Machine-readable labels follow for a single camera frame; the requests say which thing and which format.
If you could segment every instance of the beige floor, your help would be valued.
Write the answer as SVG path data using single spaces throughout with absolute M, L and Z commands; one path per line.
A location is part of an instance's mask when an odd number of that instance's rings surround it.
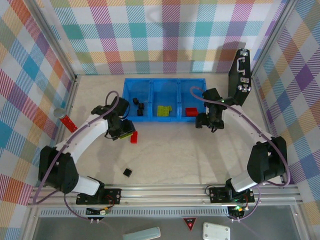
M 82 76 L 70 114 L 75 124 L 80 126 L 94 107 L 103 105 L 109 91 L 122 94 L 125 78 L 205 78 L 208 89 L 217 88 L 222 97 L 228 94 L 227 74 Z M 255 92 L 249 94 L 243 109 L 265 129 Z M 78 172 L 105 184 L 223 184 L 246 169 L 251 149 L 230 126 L 212 134 L 192 123 L 134 125 L 138 144 L 131 144 L 129 138 L 112 141 L 101 135 L 80 157 Z M 123 175 L 126 168 L 133 171 L 130 178 Z

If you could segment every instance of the metal vent grille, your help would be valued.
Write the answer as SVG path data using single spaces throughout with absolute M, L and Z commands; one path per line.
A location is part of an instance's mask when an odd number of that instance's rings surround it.
M 85 207 L 77 207 L 75 212 L 81 216 L 86 215 Z M 107 217 L 199 217 L 199 216 L 225 216 L 228 215 L 226 206 L 206 207 L 115 207 Z M 50 207 L 41 210 L 40 217 L 75 217 L 65 207 Z

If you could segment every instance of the blue bin compartment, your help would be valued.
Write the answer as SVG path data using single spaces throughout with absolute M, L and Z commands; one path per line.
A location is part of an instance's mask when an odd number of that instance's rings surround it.
M 150 80 L 148 78 L 126 78 L 122 97 L 130 103 L 128 119 L 136 122 L 148 121 L 148 106 L 150 102 Z M 143 116 L 137 115 L 138 106 L 134 104 L 133 98 L 137 98 L 139 103 L 144 103 Z
M 159 122 L 172 122 L 177 119 L 178 106 L 178 87 L 176 79 L 152 79 L 153 95 L 151 95 L 152 102 L 152 118 Z M 158 106 L 171 106 L 172 111 L 167 116 L 157 116 Z
M 204 103 L 190 94 L 190 88 L 197 86 L 207 90 L 204 78 L 126 78 L 122 97 L 129 101 L 128 119 L 134 122 L 195 122 L 195 117 L 186 116 L 186 108 L 206 111 Z M 143 116 L 137 116 L 138 106 L 133 98 L 144 103 Z M 157 116 L 158 106 L 171 106 L 169 116 Z
M 205 79 L 180 79 L 181 82 L 181 118 L 183 122 L 194 122 L 196 117 L 186 116 L 186 108 L 196 108 L 198 113 L 205 113 L 206 107 L 204 102 L 196 99 L 190 93 L 193 86 L 199 87 L 204 91 L 207 90 Z M 195 94 L 201 97 L 199 90 L 193 90 Z

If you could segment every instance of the red sticker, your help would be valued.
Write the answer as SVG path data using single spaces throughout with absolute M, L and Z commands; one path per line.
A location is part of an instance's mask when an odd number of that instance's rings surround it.
M 192 231 L 192 229 L 194 228 L 196 219 L 196 217 L 186 217 L 183 219 L 190 231 Z

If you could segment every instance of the plaid fabric backdrop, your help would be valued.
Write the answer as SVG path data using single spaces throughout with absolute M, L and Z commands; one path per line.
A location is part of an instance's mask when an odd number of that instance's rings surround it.
M 320 0 L 300 0 L 256 84 L 320 239 Z
M 286 1 L 37 3 L 75 72 L 96 75 L 228 72 L 244 47 L 254 63 Z
M 0 0 L 0 240 L 16 240 L 71 80 L 22 0 Z

